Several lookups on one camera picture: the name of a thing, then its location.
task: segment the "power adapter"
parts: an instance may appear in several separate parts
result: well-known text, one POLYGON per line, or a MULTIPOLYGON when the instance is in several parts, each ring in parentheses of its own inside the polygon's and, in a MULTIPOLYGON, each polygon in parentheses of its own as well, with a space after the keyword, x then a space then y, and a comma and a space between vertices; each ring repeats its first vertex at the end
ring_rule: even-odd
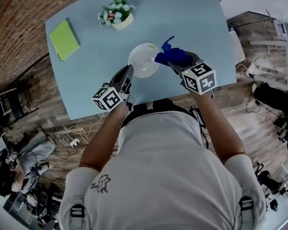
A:
POLYGON ((78 138, 75 138, 72 140, 72 142, 70 143, 70 146, 72 147, 76 147, 78 144, 80 143, 80 140, 78 138))

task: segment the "shoulder strap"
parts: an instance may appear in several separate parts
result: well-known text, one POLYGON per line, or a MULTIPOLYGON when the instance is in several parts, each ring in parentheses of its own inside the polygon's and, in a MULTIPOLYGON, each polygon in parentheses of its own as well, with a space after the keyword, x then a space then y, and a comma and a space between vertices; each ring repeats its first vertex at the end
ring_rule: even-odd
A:
POLYGON ((240 200, 240 216, 239 216, 239 229, 240 230, 254 230, 258 224, 258 212, 254 206, 251 189, 242 192, 240 200))
POLYGON ((84 220, 84 206, 77 204, 72 207, 71 210, 71 217, 72 217, 72 230, 81 230, 83 227, 83 220, 84 220))

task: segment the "green notebook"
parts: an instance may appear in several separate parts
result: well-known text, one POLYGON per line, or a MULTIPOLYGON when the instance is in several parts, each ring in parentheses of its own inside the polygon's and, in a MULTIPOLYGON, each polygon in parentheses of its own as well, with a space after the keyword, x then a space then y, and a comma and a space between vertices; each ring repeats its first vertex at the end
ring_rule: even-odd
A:
POLYGON ((62 61, 66 60, 67 57, 80 47, 67 20, 62 21, 50 33, 50 38, 62 61))

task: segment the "flower pot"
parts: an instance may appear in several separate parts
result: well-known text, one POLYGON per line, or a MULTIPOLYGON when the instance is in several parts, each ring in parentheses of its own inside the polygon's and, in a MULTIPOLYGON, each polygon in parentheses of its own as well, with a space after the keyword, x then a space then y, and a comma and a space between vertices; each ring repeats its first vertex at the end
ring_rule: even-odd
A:
POLYGON ((128 25, 130 25, 132 21, 133 21, 133 15, 132 15, 132 13, 130 13, 129 16, 127 17, 127 19, 124 20, 119 25, 115 25, 115 24, 111 24, 111 25, 114 27, 114 29, 121 30, 121 29, 124 29, 125 27, 127 27, 128 25))

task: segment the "white cable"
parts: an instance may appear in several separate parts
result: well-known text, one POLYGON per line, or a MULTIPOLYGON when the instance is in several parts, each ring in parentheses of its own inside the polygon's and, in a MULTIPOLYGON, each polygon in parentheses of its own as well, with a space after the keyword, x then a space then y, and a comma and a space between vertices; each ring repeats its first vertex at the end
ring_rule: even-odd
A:
POLYGON ((239 65, 236 67, 236 69, 237 69, 239 66, 244 66, 244 68, 245 68, 246 70, 248 70, 248 68, 247 68, 245 65, 243 65, 243 64, 239 64, 239 65))
MULTIPOLYGON (((266 25, 266 23, 267 23, 267 21, 264 22, 264 39, 265 39, 265 41, 267 41, 266 31, 265 31, 265 25, 266 25)), ((265 57, 264 57, 264 58, 259 57, 259 58, 257 58, 256 60, 254 60, 253 63, 255 63, 255 62, 256 62, 257 60, 259 60, 259 59, 266 59, 266 58, 268 57, 269 53, 270 53, 270 48, 269 48, 269 45, 267 45, 267 53, 266 53, 265 57)))
POLYGON ((88 139, 89 134, 91 133, 92 127, 93 127, 94 125, 98 124, 98 123, 102 120, 101 114, 99 114, 99 116, 100 116, 100 120, 99 120, 98 122, 96 122, 96 123, 94 123, 94 124, 91 125, 90 130, 89 130, 89 132, 88 132, 87 134, 86 134, 84 131, 83 131, 83 133, 82 133, 82 132, 78 129, 78 127, 76 127, 76 126, 70 126, 67 130, 60 130, 60 131, 59 131, 59 134, 58 134, 58 138, 60 139, 60 142, 61 142, 61 143, 63 144, 63 146, 65 146, 65 147, 67 147, 67 146, 72 147, 72 146, 70 145, 69 138, 70 138, 71 140, 74 140, 74 139, 69 136, 69 133, 74 133, 74 134, 80 135, 80 136, 82 137, 82 139, 83 139, 83 140, 87 143, 87 145, 88 145, 87 139, 88 139), (79 132, 69 131, 71 128, 76 128, 79 132), (64 136, 64 137, 61 139, 61 137, 60 137, 60 133, 61 133, 61 132, 67 132, 67 136, 64 136))

